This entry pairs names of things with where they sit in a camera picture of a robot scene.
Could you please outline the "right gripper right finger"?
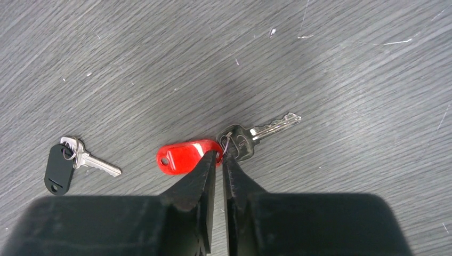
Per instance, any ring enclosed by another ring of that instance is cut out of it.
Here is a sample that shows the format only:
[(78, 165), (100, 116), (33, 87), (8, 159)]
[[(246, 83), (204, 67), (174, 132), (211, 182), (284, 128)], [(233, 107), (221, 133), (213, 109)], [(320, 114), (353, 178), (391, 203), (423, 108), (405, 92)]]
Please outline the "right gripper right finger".
[(258, 255), (249, 199), (266, 190), (249, 177), (230, 154), (223, 157), (222, 173), (228, 255)]

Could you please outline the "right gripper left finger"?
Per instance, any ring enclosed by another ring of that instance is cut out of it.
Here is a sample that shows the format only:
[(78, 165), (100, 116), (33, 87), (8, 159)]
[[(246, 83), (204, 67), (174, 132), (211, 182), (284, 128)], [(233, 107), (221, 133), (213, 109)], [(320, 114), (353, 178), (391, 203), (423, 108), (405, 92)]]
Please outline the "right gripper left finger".
[(168, 205), (159, 255), (211, 253), (216, 151), (159, 196)]

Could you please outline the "key with red tag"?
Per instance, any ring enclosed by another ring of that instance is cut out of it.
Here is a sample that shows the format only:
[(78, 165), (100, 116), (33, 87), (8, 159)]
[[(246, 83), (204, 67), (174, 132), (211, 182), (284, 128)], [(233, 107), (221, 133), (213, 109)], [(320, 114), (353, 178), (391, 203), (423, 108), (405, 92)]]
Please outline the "key with red tag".
[(288, 112), (269, 124), (250, 128), (240, 124), (230, 125), (220, 132), (215, 141), (199, 139), (161, 147), (156, 153), (156, 163), (165, 174), (180, 175), (191, 172), (208, 151), (217, 152), (217, 165), (222, 163), (225, 154), (230, 154), (241, 162), (254, 156), (255, 147), (261, 140), (287, 130), (301, 120), (300, 115)]

